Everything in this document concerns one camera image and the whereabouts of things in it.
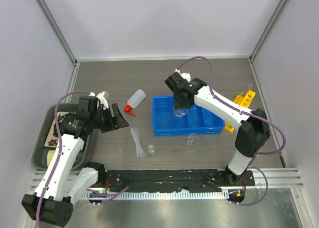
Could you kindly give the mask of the wide clear glass beaker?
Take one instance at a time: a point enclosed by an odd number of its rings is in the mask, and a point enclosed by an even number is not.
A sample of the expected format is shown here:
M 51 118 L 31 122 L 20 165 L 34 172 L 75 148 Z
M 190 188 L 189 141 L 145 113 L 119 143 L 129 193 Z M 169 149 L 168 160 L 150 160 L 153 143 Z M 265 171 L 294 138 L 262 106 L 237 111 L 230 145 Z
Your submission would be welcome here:
M 172 108 L 172 113 L 176 118 L 183 118 L 188 114 L 188 109 L 175 109 Z

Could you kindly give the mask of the white squeeze bottle red cap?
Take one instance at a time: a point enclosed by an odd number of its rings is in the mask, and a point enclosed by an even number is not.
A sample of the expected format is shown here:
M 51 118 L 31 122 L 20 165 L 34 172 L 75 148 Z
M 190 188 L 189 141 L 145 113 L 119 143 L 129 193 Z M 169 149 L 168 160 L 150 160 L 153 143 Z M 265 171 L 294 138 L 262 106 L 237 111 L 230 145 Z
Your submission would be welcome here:
M 124 108 L 124 112 L 129 114 L 129 115 L 132 115 L 132 116 L 135 116 L 133 113 L 132 113 L 132 110 L 133 109 L 136 109 L 139 104 L 145 99 L 146 97 L 146 94 L 144 91 L 142 91 L 141 89 L 138 89 L 127 101 L 127 105 L 125 106 Z

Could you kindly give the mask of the blue divided plastic bin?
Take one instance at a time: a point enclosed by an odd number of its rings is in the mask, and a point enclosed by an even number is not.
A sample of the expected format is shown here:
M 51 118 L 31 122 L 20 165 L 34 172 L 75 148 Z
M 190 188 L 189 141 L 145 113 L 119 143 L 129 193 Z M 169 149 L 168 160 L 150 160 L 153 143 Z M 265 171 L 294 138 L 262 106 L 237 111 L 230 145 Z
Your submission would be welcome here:
M 178 117 L 173 111 L 173 96 L 153 97 L 152 123 L 157 137 L 215 135 L 225 127 L 223 119 L 197 105 Z

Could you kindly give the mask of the bundle of plastic pipettes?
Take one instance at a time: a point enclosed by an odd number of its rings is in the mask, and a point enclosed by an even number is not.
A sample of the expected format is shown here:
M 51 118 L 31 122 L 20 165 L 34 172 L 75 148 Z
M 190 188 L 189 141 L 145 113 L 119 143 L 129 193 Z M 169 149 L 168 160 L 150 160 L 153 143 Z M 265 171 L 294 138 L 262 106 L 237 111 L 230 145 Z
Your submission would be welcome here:
M 146 156 L 145 150 L 141 146 L 140 142 L 140 134 L 137 127 L 131 127 L 130 128 L 130 134 L 134 140 L 135 148 L 136 148 L 136 154 L 138 158 L 143 158 Z

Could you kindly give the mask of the tall clear glass beaker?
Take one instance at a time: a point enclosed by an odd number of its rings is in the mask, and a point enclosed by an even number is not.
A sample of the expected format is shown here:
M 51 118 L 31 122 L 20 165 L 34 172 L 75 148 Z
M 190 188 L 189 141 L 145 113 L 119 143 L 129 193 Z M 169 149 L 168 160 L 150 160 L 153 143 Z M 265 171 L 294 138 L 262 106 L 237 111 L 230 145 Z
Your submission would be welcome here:
M 195 147 L 199 143 L 199 136 L 197 134 L 189 134 L 186 138 L 188 147 Z

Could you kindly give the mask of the yellow test tube rack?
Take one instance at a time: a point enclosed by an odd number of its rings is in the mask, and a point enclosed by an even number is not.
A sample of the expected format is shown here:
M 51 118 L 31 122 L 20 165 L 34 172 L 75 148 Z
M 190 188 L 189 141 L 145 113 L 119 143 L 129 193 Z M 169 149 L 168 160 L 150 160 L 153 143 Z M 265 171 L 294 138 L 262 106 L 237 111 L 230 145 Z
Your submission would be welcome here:
M 237 105 L 240 105 L 244 108 L 249 108 L 255 95 L 256 95 L 256 92 L 252 91 L 251 89 L 249 89 L 245 95 L 243 95 L 243 92 L 241 92 L 234 99 L 234 103 L 236 103 Z M 227 122 L 225 123 L 224 130 L 226 130 L 227 132 L 229 132 L 231 134 L 233 134 L 233 132 L 234 132 L 234 128 Z

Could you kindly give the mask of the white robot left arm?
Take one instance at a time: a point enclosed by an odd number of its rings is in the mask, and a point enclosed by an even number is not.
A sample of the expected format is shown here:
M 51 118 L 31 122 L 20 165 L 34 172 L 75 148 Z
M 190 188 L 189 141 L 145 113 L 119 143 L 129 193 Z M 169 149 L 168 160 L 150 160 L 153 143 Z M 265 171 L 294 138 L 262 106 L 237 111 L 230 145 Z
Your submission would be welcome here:
M 78 153 L 85 146 L 85 139 L 95 129 L 106 133 L 128 127 L 117 104 L 108 104 L 108 97 L 106 91 L 83 93 L 76 110 L 62 117 L 58 116 L 59 105 L 55 106 L 57 147 L 40 184 L 32 195 L 24 195 L 21 202 L 36 227 L 41 223 L 64 227 L 82 195 L 92 185 L 99 188 L 105 184 L 105 167 L 96 162 L 85 164 L 71 183 L 67 183 L 67 179 Z

